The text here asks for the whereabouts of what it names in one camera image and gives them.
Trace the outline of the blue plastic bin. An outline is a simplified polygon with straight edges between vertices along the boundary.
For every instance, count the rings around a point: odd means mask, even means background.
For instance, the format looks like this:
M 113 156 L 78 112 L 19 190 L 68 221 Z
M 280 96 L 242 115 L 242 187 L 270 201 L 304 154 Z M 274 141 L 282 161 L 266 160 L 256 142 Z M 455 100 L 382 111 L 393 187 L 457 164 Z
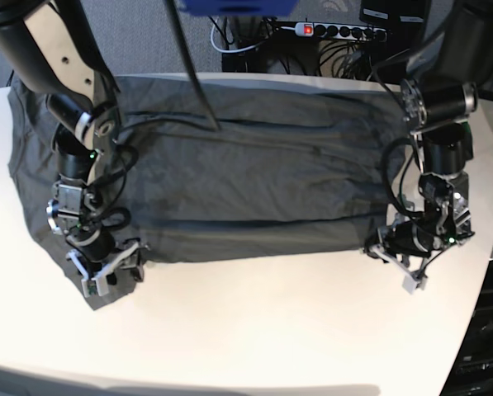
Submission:
M 297 0 L 185 0 L 183 10 L 192 16 L 286 17 Z

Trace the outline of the grey T-shirt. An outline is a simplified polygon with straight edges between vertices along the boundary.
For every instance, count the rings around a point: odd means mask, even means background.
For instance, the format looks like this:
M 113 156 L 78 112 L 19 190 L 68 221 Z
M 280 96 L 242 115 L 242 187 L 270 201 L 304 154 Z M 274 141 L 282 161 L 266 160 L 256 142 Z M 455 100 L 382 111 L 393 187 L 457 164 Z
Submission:
M 139 158 L 106 189 L 131 213 L 119 239 L 152 262 L 215 262 L 357 250 L 386 221 L 384 148 L 404 134 L 384 92 L 204 87 L 220 131 L 202 129 L 187 82 L 121 77 Z

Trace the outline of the black OpenArm base box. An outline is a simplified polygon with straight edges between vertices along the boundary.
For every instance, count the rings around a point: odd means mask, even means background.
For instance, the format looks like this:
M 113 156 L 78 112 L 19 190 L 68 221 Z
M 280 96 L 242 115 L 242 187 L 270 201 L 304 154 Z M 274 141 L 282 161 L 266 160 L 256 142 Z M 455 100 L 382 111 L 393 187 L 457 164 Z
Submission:
M 493 395 L 493 260 L 442 395 Z

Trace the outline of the white power strip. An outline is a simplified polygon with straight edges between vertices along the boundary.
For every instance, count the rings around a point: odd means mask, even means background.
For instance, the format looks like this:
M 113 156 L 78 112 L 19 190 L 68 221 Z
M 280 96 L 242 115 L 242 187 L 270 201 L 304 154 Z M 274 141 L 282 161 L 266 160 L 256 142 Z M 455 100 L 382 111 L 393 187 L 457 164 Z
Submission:
M 314 22 L 297 22 L 292 31 L 300 37 L 346 40 L 356 42 L 386 42 L 387 31 L 373 26 L 351 26 Z

